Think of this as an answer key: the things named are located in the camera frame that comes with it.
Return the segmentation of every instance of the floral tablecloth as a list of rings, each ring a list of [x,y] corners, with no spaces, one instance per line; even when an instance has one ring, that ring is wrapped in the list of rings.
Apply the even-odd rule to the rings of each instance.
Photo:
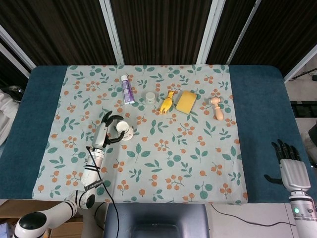
[[[120,76],[127,75],[135,103],[124,105]],[[159,107],[169,90],[168,114]],[[176,109],[183,91],[197,94],[190,114]],[[147,105],[145,93],[157,99]],[[214,119],[208,98],[222,96],[225,120]],[[64,200],[84,190],[81,177],[101,118],[122,115],[134,128],[129,141],[106,148],[101,168],[116,202],[247,202],[229,68],[226,65],[69,66],[32,197]],[[110,138],[118,137],[113,127]],[[97,201],[109,201],[102,186]]]

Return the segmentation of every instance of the white cloth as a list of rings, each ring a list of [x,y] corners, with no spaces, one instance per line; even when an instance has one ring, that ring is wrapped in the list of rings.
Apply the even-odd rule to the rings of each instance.
[[[0,90],[0,145],[9,135],[19,104]]]

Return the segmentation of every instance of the blue tablecloth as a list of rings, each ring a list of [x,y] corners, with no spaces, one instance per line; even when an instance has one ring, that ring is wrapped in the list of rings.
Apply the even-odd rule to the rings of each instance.
[[[271,146],[278,138],[298,148],[312,184],[308,193],[316,200],[316,178],[280,71],[262,65],[229,69],[248,202],[288,202],[289,192],[264,178],[264,174],[280,177]],[[0,159],[0,199],[32,199],[66,70],[66,66],[40,66],[32,71]]]

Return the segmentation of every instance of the robotic hand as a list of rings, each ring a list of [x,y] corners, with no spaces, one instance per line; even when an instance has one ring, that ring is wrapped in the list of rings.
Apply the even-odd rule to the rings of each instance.
[[[108,112],[98,126],[92,142],[92,148],[86,147],[91,156],[85,165],[81,180],[85,191],[73,191],[65,201],[55,207],[23,216],[16,224],[15,238],[41,238],[47,228],[59,227],[72,218],[77,213],[77,207],[90,209],[94,205],[96,187],[103,183],[97,169],[99,171],[102,165],[105,156],[104,149],[106,145],[119,142],[124,136],[123,131],[118,138],[109,139],[107,135],[109,125],[113,120],[123,120],[123,117],[119,115],[110,116],[111,113],[112,111]]]
[[[289,201],[300,238],[317,238],[317,217],[313,199],[306,194],[311,188],[307,169],[301,161],[299,152],[278,140],[279,146],[272,142],[281,169],[282,178],[264,177],[271,183],[283,184],[291,193]]]

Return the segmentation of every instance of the floor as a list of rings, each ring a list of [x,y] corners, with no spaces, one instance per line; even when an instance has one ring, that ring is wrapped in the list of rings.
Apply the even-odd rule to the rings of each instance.
[[[317,67],[317,56],[312,58],[305,67],[296,75]],[[317,101],[317,82],[312,77],[305,75],[295,81],[286,83],[286,89],[290,101]],[[305,132],[316,124],[316,118],[297,118],[296,123],[299,132]],[[238,216],[244,220],[260,223],[273,224],[276,222],[287,222],[294,224],[290,204],[244,204],[214,205],[219,212]],[[298,238],[295,226],[279,224],[273,227],[262,227],[250,225],[237,218],[217,213],[210,204],[206,205],[209,218],[211,238]]]

